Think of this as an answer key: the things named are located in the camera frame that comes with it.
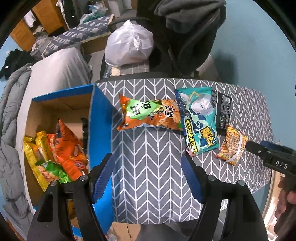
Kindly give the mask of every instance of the gray comforter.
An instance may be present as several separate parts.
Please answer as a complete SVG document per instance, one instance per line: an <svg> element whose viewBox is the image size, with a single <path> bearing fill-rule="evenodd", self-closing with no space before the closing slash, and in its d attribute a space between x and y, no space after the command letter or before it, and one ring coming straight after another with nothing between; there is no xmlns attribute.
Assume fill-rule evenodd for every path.
<svg viewBox="0 0 296 241"><path fill-rule="evenodd" d="M10 218L27 234L33 218L25 197L18 151L15 149L17 116L31 76L30 64L12 73L0 100L0 184Z"/></svg>

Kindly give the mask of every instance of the clothes pile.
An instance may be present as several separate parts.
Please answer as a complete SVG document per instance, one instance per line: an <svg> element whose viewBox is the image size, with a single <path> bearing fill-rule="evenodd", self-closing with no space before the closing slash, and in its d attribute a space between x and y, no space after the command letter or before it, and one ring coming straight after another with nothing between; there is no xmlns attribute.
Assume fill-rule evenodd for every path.
<svg viewBox="0 0 296 241"><path fill-rule="evenodd" d="M10 51L0 70L0 78L5 76L5 79L8 79L14 71L25 66L27 63L33 64L35 62L34 58L30 56L30 52L21 51L19 49Z"/></svg>

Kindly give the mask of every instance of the table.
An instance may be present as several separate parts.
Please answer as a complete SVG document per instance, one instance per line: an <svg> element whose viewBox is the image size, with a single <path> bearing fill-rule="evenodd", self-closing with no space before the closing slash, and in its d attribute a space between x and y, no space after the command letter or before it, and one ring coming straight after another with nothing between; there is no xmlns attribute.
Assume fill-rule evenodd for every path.
<svg viewBox="0 0 296 241"><path fill-rule="evenodd" d="M192 79L141 79L98 83L114 106L112 153L116 156L112 174L112 195L116 222L164 223L197 219L202 205L191 195L181 169L185 151L182 132L164 128L138 127L117 131L122 121L118 93L140 101L175 99L174 89L211 86L232 97L230 123L249 140L273 141L271 121L261 92L236 85ZM259 157L245 152L232 165L214 157L218 149L193 158L208 175L235 183L244 180L252 193L270 181L271 170ZM227 208L227 200L221 210Z"/></svg>

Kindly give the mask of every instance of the finger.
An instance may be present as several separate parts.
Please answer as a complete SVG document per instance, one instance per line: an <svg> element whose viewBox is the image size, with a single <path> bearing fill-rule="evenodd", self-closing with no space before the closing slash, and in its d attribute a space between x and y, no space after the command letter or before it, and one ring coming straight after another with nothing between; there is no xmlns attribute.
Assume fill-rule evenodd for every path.
<svg viewBox="0 0 296 241"><path fill-rule="evenodd" d="M277 205L277 210L280 214L282 214L284 211L286 211L287 205L278 203Z"/></svg>
<svg viewBox="0 0 296 241"><path fill-rule="evenodd" d="M287 204L287 193L284 189L279 193L279 203L284 205Z"/></svg>
<svg viewBox="0 0 296 241"><path fill-rule="evenodd" d="M280 180L280 182L279 182L278 187L279 187L279 188L283 188L284 185L285 185L285 178L284 178L284 177L281 177L281 180Z"/></svg>
<svg viewBox="0 0 296 241"><path fill-rule="evenodd" d="M276 218L279 218L280 216L281 216L281 212L280 212L280 210L276 210L275 212L274 212L274 216L276 217Z"/></svg>
<svg viewBox="0 0 296 241"><path fill-rule="evenodd" d="M295 191L289 192L287 200L289 203L296 204L296 192Z"/></svg>

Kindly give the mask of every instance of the blue gripper pad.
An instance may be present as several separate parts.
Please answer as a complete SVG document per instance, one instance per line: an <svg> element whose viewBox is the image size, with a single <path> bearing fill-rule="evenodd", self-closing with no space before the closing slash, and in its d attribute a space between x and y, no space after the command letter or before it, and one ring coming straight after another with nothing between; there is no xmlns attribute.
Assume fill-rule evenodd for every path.
<svg viewBox="0 0 296 241"><path fill-rule="evenodd" d="M115 167L115 158L113 155L110 154L110 156L106 156L105 158L108 158L108 161L95 182L93 195L91 197L93 203L96 203L100 198L102 198L107 183Z"/></svg>
<svg viewBox="0 0 296 241"><path fill-rule="evenodd" d="M280 145L276 145L268 141L261 141L260 144L272 150L282 151L282 147Z"/></svg>
<svg viewBox="0 0 296 241"><path fill-rule="evenodd" d="M193 171L193 168L188 161L188 158L191 159L191 157L188 154L184 154L181 157L181 168L184 172L185 178L187 180L187 183L189 185L189 188L191 190L193 198L197 199L199 203L204 203L204 197L202 195L201 184L198 181L198 179Z"/></svg>

